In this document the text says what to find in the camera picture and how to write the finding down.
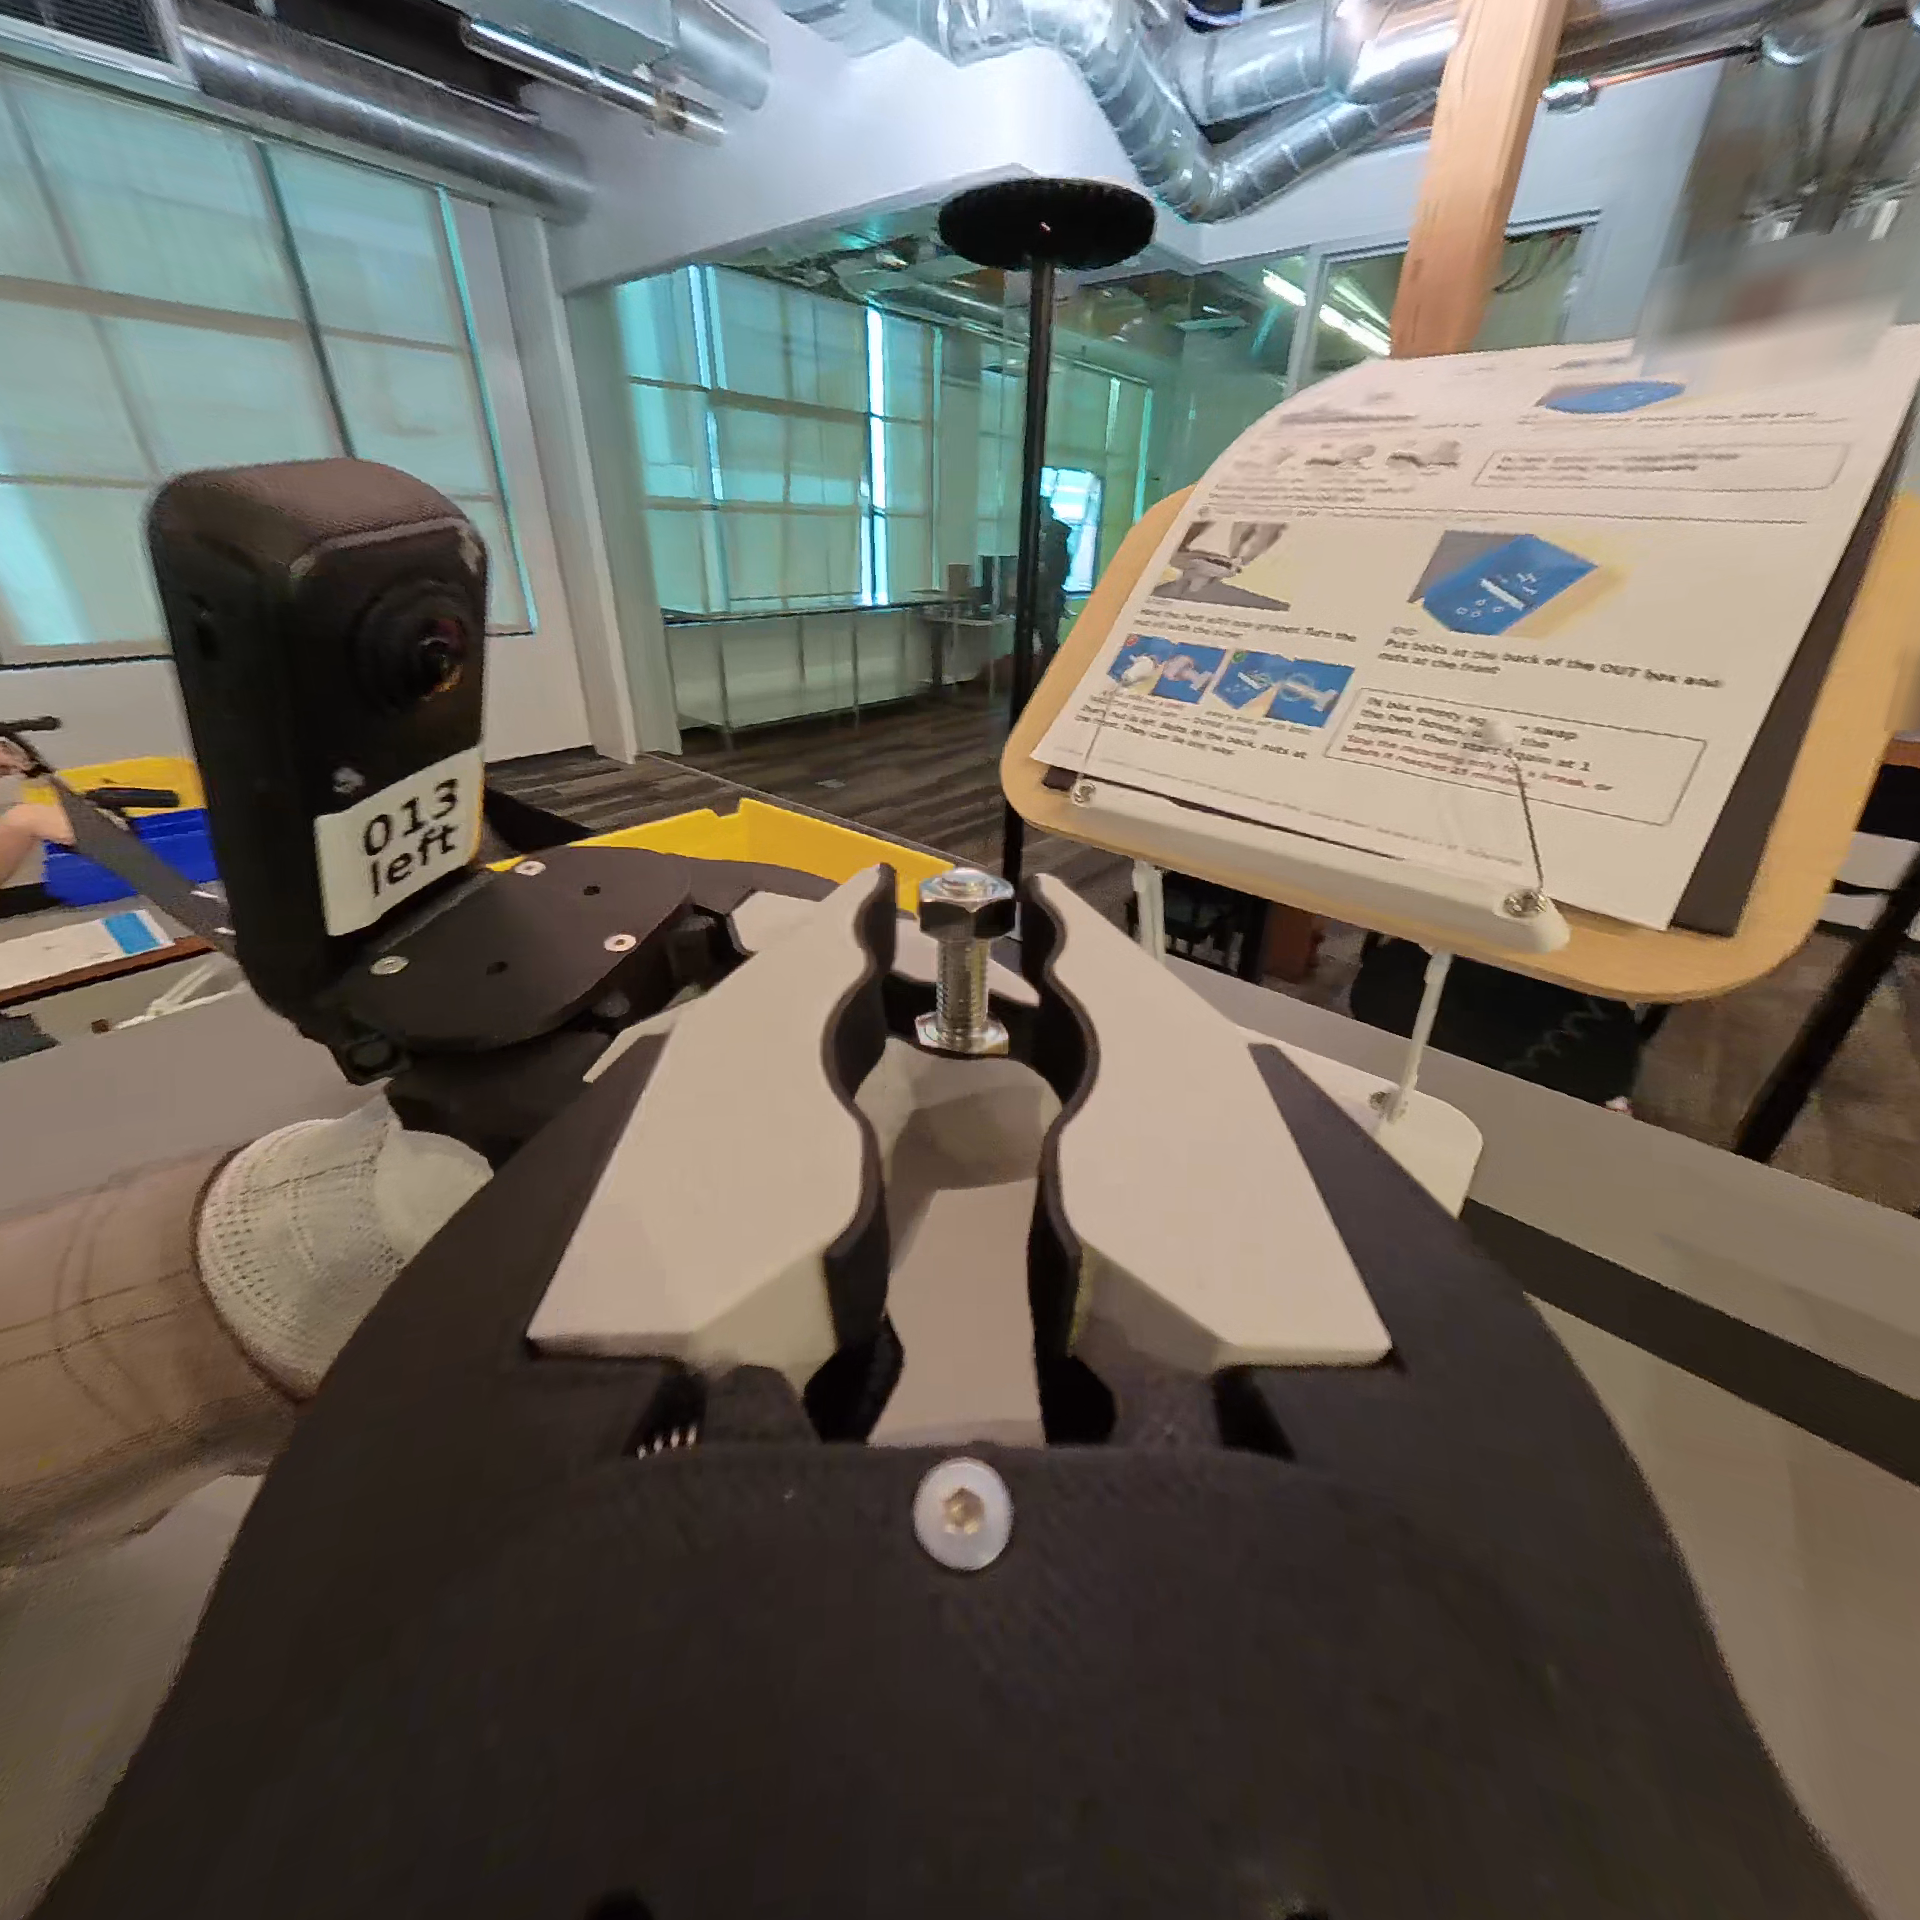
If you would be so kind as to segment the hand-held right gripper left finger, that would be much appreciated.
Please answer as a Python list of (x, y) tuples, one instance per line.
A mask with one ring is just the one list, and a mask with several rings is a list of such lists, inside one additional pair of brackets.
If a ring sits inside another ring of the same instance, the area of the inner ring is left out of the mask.
[[(868, 868), (826, 901), (808, 929), (832, 1037), (812, 1021), (808, 1037), (764, 1050), (819, 1050), (826, 1077), (808, 1077), (808, 1091), (847, 1099), (888, 1043), (857, 1036), (852, 1007), (877, 1001), (892, 965), (897, 873)], [(671, 1115), (667, 1091), (651, 1091), (656, 1059), (662, 1043), (640, 1050), (611, 1154), (531, 1318), (535, 1350), (662, 1358), (709, 1383), (759, 1367), (797, 1391), (819, 1437), (872, 1438), (903, 1383), (903, 1337), (888, 1318), (892, 1223), (868, 1115), (852, 1107), (832, 1131), (812, 1123), (812, 1167), (788, 1131), (776, 1161), (750, 1169), (746, 1147), (699, 1141), (697, 1123), (714, 1107)]]

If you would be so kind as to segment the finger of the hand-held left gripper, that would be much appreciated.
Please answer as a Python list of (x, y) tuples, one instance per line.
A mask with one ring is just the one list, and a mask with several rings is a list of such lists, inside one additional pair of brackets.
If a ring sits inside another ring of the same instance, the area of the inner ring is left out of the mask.
[(662, 1043), (645, 1087), (667, 1091), (671, 1115), (692, 1115), (692, 1104), (714, 1107), (697, 1123), (699, 1141), (746, 1147), (750, 1169), (764, 1169), (788, 1131), (797, 1131), (797, 1154), (812, 1167), (821, 1154), (812, 1123), (832, 1131), (857, 1107), (888, 1183), (908, 1183), (908, 1192), (1030, 1183), (1060, 1115), (1060, 1099), (1012, 1059), (955, 1059), (888, 1036), (877, 1067), (837, 1099), (832, 1087), (808, 1091), (808, 1077), (826, 1077), (819, 1050), (764, 1050), (764, 1037), (769, 1029), (750, 1029), (750, 1037), (723, 1043), (714, 1012), (671, 1004), (621, 1029), (583, 1081), (596, 1087), (645, 1043)]
[[(826, 977), (812, 958), (808, 929), (826, 908), (832, 901), (754, 890), (731, 913), (741, 971), (709, 990), (708, 1037), (808, 1037), (812, 1021), (821, 1021), (821, 1037), (832, 1037), (837, 1012), (832, 1001), (819, 996)], [(921, 914), (897, 914), (892, 938), (892, 965), (877, 977), (877, 1001), (852, 1007), (852, 1023), (868, 1037), (915, 1037), (915, 1021), (935, 1004), (935, 946), (921, 929)], [(990, 1007), (1010, 1037), (1030, 1036), (1037, 1004), (1046, 996), (993, 946)]]

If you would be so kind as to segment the person's left hand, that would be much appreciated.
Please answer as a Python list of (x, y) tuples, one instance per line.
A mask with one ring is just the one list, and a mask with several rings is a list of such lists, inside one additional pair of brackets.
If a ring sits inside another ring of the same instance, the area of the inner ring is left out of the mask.
[(242, 1147), (204, 1186), (196, 1276), (242, 1350), (308, 1402), (397, 1276), (491, 1186), (387, 1099)]

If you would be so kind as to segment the wooden support post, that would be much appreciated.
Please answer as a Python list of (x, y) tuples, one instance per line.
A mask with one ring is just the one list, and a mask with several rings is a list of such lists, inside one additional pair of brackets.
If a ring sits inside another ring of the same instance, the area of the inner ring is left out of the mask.
[(1459, 3), (1392, 307), (1395, 362), (1474, 349), (1561, 28), (1561, 0)]

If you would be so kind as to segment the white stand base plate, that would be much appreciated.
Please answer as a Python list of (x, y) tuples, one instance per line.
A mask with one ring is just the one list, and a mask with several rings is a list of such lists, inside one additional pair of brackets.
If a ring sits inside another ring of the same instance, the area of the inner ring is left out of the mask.
[(1395, 1077), (1361, 1074), (1299, 1043), (1277, 1043), (1277, 1054), (1304, 1067), (1450, 1218), (1459, 1218), (1486, 1154), (1486, 1138), (1459, 1107), (1430, 1091), (1408, 1091), (1392, 1113), (1392, 1099), (1403, 1091)]

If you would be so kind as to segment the black backing sheet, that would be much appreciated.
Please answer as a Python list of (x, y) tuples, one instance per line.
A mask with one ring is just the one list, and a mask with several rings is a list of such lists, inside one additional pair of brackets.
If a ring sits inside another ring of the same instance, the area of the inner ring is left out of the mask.
[(1669, 923), (1676, 929), (1699, 929), (1699, 938), (1721, 938), (1721, 941), (1737, 938), (1756, 883), (1766, 873), (1767, 834), (1779, 824), (1797, 753), (1807, 743), (1813, 709), (1827, 693), (1833, 662), (1837, 662), (1843, 639), (1851, 629), (1851, 611), (1860, 605), (1860, 583), (1875, 564), (1888, 513), (1906, 489), (1911, 456), (1915, 456), (1915, 412), (1906, 418), (1906, 426), (1899, 426), (1899, 438), (1895, 438), (1895, 445), (1867, 497), (1867, 512), (1837, 557), (1837, 575), (1827, 578), (1827, 587), (1813, 606), (1813, 622), (1807, 622), (1807, 632), (1803, 632), (1803, 641), (1797, 641), (1797, 652), (1794, 652), (1794, 662), (1766, 709), (1766, 723), (1737, 766), (1737, 777), (1721, 809), (1721, 824), (1717, 824), (1717, 834), (1690, 873), (1690, 887), (1676, 908), (1676, 923)]

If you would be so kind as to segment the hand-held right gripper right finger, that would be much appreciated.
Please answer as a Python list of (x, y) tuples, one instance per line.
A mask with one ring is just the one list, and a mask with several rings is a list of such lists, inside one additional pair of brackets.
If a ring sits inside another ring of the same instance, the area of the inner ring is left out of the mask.
[(1023, 883), (1023, 1067), (1060, 1099), (1030, 1218), (1046, 1438), (1128, 1387), (1358, 1372), (1392, 1332), (1290, 1127), (1317, 1091), (1060, 878)]

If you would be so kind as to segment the wooden document stand board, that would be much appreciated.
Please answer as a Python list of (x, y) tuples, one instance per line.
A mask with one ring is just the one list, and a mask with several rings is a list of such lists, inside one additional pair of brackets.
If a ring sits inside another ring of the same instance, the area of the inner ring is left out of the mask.
[[(1186, 512), (1186, 489), (1147, 512), (1098, 578), (1076, 629), (1060, 645), (1023, 721), (1010, 729), (1001, 785), (1010, 809), (1054, 840), (1117, 854), (1066, 818), (1064, 787), (1037, 766), (1046, 729), (1064, 714), (1076, 678), (1117, 639), (1117, 622)], [(1646, 929), (1578, 908), (1557, 908), (1575, 946), (1546, 958), (1489, 958), (1561, 990), (1642, 1004), (1681, 1004), (1728, 996), (1779, 971), (1817, 927), (1817, 913), (1848, 861), (1871, 785), (1888, 753), (1915, 753), (1899, 723), (1915, 723), (1915, 639), (1920, 639), (1920, 507), (1899, 497), (1888, 513), (1875, 564), (1848, 622), (1827, 693), (1813, 709), (1786, 799), (1766, 848), (1737, 938)]]

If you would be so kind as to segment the black floor lamp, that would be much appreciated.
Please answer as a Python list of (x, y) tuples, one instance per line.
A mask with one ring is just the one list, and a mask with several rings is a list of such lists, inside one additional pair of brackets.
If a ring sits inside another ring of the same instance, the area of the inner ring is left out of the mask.
[(1128, 267), (1151, 230), (1157, 208), (1110, 180), (990, 180), (939, 208), (939, 240), (959, 261), (1030, 276), (1010, 729), (1023, 721), (1046, 652), (1046, 456), (1060, 276)]

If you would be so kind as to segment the person's left forearm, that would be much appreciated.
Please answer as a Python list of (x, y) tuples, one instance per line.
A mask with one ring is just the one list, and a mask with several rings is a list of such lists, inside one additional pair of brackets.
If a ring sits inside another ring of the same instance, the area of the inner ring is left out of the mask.
[(225, 1154), (121, 1169), (0, 1218), (6, 1583), (161, 1524), (219, 1476), (258, 1476), (301, 1402), (253, 1367), (203, 1267)]

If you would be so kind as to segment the white stand ledge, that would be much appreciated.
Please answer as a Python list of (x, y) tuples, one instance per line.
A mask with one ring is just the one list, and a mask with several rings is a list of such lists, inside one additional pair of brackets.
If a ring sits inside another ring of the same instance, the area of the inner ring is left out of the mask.
[(1544, 914), (1505, 913), (1517, 883), (1261, 827), (1117, 777), (1098, 777), (1098, 799), (1088, 809), (1066, 805), (1066, 818), (1139, 861), (1212, 878), (1229, 890), (1333, 914), (1420, 950), (1546, 958), (1575, 946), (1557, 901), (1546, 901)]

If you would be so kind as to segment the silver ventilation duct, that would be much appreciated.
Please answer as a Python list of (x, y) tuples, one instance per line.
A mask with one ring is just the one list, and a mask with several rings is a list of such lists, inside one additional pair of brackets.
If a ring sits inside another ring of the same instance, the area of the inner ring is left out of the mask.
[(186, 79), (322, 142), (397, 156), (583, 219), (583, 153), (524, 89), (611, 109), (640, 133), (719, 142), (764, 109), (769, 41), (708, 0), (157, 3)]
[(1023, 3), (1139, 180), (1190, 225), (1248, 218), (1441, 105), (1472, 8), (1267, 3), (1223, 28), (1151, 28), (1141, 3)]

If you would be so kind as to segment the printed instruction sheet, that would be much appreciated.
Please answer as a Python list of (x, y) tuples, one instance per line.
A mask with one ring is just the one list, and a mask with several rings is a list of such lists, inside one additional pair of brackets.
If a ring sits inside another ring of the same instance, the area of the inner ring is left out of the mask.
[(1032, 766), (1668, 929), (1911, 407), (1915, 330), (1337, 371), (1207, 470)]

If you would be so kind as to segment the silver hex bolt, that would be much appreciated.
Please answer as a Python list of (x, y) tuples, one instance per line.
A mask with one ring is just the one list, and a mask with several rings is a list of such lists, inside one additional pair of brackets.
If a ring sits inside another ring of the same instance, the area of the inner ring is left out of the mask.
[(935, 1012), (952, 1023), (984, 1023), (990, 1007), (990, 958), (1017, 923), (1012, 887), (979, 868), (952, 868), (921, 883), (921, 929), (935, 946)]

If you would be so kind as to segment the yellow plastic bin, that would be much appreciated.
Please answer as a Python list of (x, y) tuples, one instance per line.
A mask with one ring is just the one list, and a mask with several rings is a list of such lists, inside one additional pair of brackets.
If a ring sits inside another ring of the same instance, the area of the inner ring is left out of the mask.
[(926, 854), (868, 827), (847, 827), (837, 818), (819, 818), (759, 799), (741, 799), (735, 809), (684, 809), (611, 834), (586, 834), (491, 785), (485, 827), (513, 858), (535, 858), (552, 848), (629, 848), (629, 854), (671, 854), (671, 858), (735, 861), (735, 868), (785, 868), (819, 883), (847, 883), (852, 873), (888, 861), (897, 873), (903, 913), (915, 913), (921, 883), (955, 868), (944, 854)]

